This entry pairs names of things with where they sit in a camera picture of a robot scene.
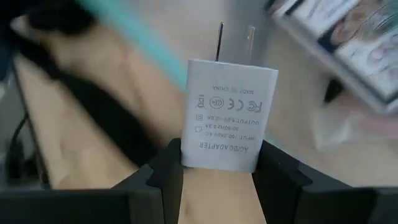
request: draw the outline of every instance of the white surface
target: white surface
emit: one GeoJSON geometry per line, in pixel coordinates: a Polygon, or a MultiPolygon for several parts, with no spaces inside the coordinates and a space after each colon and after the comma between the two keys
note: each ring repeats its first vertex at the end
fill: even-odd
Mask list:
{"type": "MultiPolygon", "coordinates": [[[[183,59],[213,60],[221,21],[225,22],[226,30],[231,23],[236,24],[235,29],[244,30],[247,30],[248,25],[270,24],[270,18],[264,17],[263,0],[251,1],[250,4],[242,0],[138,2],[137,10],[183,59]]],[[[314,58],[323,52],[319,55],[312,52],[314,56],[306,54],[308,49],[302,47],[302,43],[298,43],[286,30],[273,26],[272,23],[266,27],[265,33],[266,37],[260,34],[258,43],[264,45],[253,47],[263,50],[258,55],[258,65],[279,70],[267,124],[267,136],[275,139],[297,159],[347,184],[398,185],[396,141],[364,141],[336,147],[327,152],[316,150],[310,122],[312,114],[309,112],[315,111],[322,104],[329,79],[322,74],[324,70],[314,65],[314,58]]],[[[230,62],[225,59],[228,55],[223,50],[239,47],[237,45],[239,42],[227,42],[222,45],[220,61],[230,62]]],[[[359,90],[359,95],[372,97],[363,87],[355,86],[356,82],[349,73],[345,74],[347,77],[343,78],[348,79],[350,88],[359,90]]],[[[369,101],[370,105],[381,111],[382,107],[378,103],[374,98],[369,101]]]]}
{"type": "MultiPolygon", "coordinates": [[[[311,38],[307,37],[307,32],[300,27],[296,26],[291,19],[283,17],[277,20],[278,35],[282,39],[289,38],[290,41],[294,41],[295,45],[301,45],[300,50],[292,51],[292,55],[296,57],[303,57],[303,55],[308,56],[308,61],[312,64],[309,65],[313,67],[311,71],[317,72],[319,67],[323,73],[328,75],[335,75],[344,84],[344,86],[351,91],[353,94],[361,98],[365,103],[368,104],[376,113],[378,114],[392,114],[398,110],[398,100],[393,101],[391,104],[386,105],[382,100],[380,100],[370,88],[364,86],[358,81],[358,76],[353,71],[348,70],[336,57],[329,54],[323,47],[314,42],[311,38]]],[[[280,38],[270,40],[270,43],[279,43],[280,38]]]]}
{"type": "Polygon", "coordinates": [[[276,81],[268,68],[190,60],[182,164],[254,172],[276,81]]]}

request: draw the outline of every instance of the black cable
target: black cable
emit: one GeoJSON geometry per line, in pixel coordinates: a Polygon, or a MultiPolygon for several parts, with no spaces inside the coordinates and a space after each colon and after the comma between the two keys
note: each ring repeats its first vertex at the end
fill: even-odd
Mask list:
{"type": "MultiPolygon", "coordinates": [[[[24,94],[24,89],[21,87],[18,71],[17,71],[16,65],[13,60],[11,60],[10,69],[11,69],[11,73],[14,74],[14,76],[15,76],[16,88],[18,89],[19,94],[21,96],[22,105],[24,107],[23,110],[26,112],[27,116],[30,117],[29,109],[27,107],[27,100],[26,100],[25,94],[24,94]]],[[[37,175],[37,177],[40,179],[43,189],[50,189],[51,186],[50,186],[49,174],[47,172],[47,166],[44,163],[44,159],[42,158],[42,155],[40,153],[40,147],[39,147],[38,140],[37,140],[38,139],[37,133],[34,131],[32,122],[27,120],[26,125],[30,132],[30,135],[32,136],[35,151],[34,151],[33,155],[31,155],[31,157],[25,161],[25,164],[26,164],[25,168],[28,171],[28,176],[37,175]]]]}
{"type": "Polygon", "coordinates": [[[8,182],[18,180],[22,176],[23,162],[24,162],[24,149],[22,143],[18,141],[19,133],[27,121],[27,113],[24,114],[23,119],[19,122],[17,128],[12,135],[9,149],[6,154],[5,168],[6,168],[6,179],[8,182]]]}

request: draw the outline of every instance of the hand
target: hand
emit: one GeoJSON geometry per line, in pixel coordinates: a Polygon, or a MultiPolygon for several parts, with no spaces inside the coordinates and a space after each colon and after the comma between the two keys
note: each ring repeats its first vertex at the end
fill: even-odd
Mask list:
{"type": "Polygon", "coordinates": [[[161,145],[180,136],[183,94],[130,43],[73,1],[31,11],[12,26],[44,45],[60,68],[110,92],[161,145]]]}

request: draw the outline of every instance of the teal object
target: teal object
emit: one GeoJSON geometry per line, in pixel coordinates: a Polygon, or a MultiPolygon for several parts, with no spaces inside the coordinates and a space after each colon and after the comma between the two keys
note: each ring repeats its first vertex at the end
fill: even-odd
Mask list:
{"type": "Polygon", "coordinates": [[[187,71],[176,55],[153,38],[146,26],[129,11],[131,4],[121,0],[78,0],[102,22],[112,26],[144,56],[158,64],[170,81],[185,90],[187,71]]]}

